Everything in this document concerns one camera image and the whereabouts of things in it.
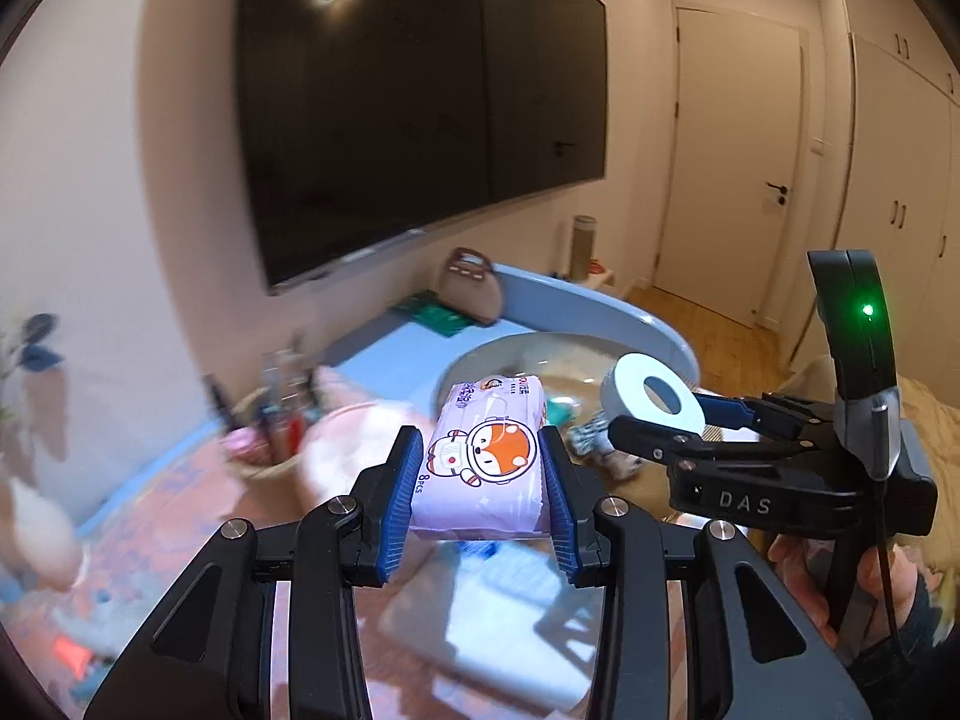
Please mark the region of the person right hand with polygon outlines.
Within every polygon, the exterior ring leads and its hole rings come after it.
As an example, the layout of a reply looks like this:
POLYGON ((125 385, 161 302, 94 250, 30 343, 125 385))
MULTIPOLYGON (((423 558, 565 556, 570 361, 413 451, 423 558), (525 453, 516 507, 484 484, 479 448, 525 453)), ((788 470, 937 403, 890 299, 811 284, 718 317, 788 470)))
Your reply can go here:
MULTIPOLYGON (((805 566, 807 543, 802 538, 778 536, 768 550, 768 559, 775 566, 776 575, 781 578, 784 587, 799 603, 805 614, 811 618, 817 631, 832 649, 838 645, 838 634, 828 622, 828 601, 817 589, 814 578, 805 566)), ((889 552, 890 589, 892 589, 893 609, 898 626, 908 621, 914 600, 919 590, 926 590, 926 577, 900 546, 893 546, 889 552)), ((885 617, 884 574, 878 559, 878 552, 871 548, 864 553, 857 566, 857 585, 877 601, 871 624, 867 628, 862 647, 878 644, 889 633, 889 623, 885 617)))

